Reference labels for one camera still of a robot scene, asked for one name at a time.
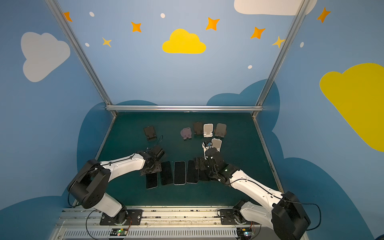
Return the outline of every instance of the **white cloud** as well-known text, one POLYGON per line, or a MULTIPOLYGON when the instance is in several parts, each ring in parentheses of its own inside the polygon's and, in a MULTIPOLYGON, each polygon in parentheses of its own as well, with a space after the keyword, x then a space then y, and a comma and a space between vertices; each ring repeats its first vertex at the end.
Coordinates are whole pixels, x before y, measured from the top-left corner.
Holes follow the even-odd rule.
MULTIPOLYGON (((312 11, 317 0, 310 0, 306 13, 312 11)), ((301 0, 235 0, 235 10, 242 14, 296 15, 301 0)))
POLYGON ((26 58, 23 72, 31 82, 41 81, 48 76, 67 60, 71 53, 66 42, 58 41, 49 33, 24 33, 21 45, 26 58))

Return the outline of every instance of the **blue wall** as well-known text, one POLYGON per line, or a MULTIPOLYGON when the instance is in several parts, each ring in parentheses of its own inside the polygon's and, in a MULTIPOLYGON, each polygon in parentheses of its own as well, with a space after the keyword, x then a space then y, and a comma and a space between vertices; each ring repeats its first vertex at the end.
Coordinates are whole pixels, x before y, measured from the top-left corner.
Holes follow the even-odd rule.
POLYGON ((114 104, 141 100, 206 105, 218 94, 240 94, 268 77, 279 52, 273 43, 278 36, 284 39, 293 20, 293 16, 242 14, 233 0, 59 3, 70 13, 70 25, 114 104), (216 31, 206 30, 208 18, 220 19, 216 31), (131 22, 141 23, 141 32, 133 32, 131 22), (265 28, 260 39, 251 39, 255 27, 265 28), (205 52, 164 52, 163 43, 178 28, 197 34, 205 52), (111 40, 111 47, 103 45, 103 38, 111 40))
POLYGON ((24 75, 24 33, 69 44, 44 0, 3 1, 0 22, 0 235, 14 239, 10 227, 27 222, 18 238, 47 239, 77 162, 96 155, 112 117, 72 48, 41 81, 24 75))
MULTIPOLYGON (((331 71, 384 66, 383 9, 383 1, 318 0, 257 117, 284 189, 324 212, 322 226, 308 232, 311 240, 373 239, 384 232, 384 152, 359 137, 319 86, 331 71), (324 7, 331 13, 322 23, 324 7)), ((356 95, 349 104, 361 101, 356 95)), ((316 223, 316 211, 310 213, 316 223)))

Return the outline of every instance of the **smartphone screen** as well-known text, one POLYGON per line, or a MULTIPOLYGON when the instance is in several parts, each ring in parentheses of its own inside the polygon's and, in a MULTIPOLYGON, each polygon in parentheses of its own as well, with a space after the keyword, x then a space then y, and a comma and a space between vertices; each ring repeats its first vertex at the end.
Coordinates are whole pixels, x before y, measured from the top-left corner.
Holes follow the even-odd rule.
POLYGON ((184 161, 175 162, 173 176, 174 176, 173 183, 175 185, 185 184, 185 162, 184 161))
POLYGON ((187 169, 187 182, 197 183, 199 180, 199 170, 195 168, 195 162, 193 160, 188 161, 187 169))
POLYGON ((210 181, 210 178, 207 175, 208 170, 199 171, 199 181, 210 181))
POLYGON ((158 185, 157 172, 151 173, 151 174, 146 174, 145 179, 146 179, 146 189, 151 189, 151 188, 157 187, 157 185, 158 185))
POLYGON ((172 169, 170 168, 170 162, 161 163, 161 185, 167 185, 173 183, 172 169))

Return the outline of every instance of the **yellow cloud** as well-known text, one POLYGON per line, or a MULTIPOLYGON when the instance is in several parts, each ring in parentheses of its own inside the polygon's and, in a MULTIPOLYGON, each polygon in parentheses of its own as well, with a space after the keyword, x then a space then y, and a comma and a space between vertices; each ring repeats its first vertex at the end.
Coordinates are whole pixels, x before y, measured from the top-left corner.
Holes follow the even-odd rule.
POLYGON ((384 67, 363 63, 329 72, 320 88, 364 142, 384 152, 384 67))
POLYGON ((169 38, 163 43, 163 51, 166 53, 203 53, 207 47, 200 42, 199 37, 194 33, 189 33, 184 29, 176 29, 169 38))

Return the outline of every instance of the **smartphone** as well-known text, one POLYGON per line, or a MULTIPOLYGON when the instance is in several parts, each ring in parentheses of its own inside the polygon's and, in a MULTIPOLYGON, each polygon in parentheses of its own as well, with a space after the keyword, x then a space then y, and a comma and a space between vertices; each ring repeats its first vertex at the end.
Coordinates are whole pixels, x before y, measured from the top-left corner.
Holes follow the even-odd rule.
POLYGON ((151 174, 146 174, 145 175, 145 179, 146 179, 146 189, 151 189, 151 188, 155 188, 158 186, 158 182, 157 182, 157 172, 155 173, 151 173, 151 174))
POLYGON ((195 168, 195 162, 193 160, 188 161, 187 169, 187 182, 197 183, 199 180, 199 170, 195 168))
POLYGON ((170 168, 170 162, 161 163, 161 185, 167 185, 173 183, 172 169, 170 168))
POLYGON ((173 183, 175 185, 183 185, 185 184, 185 162, 177 161, 173 167, 173 183))
POLYGON ((211 181, 211 179, 208 177, 207 170, 199 171, 199 181, 211 181))

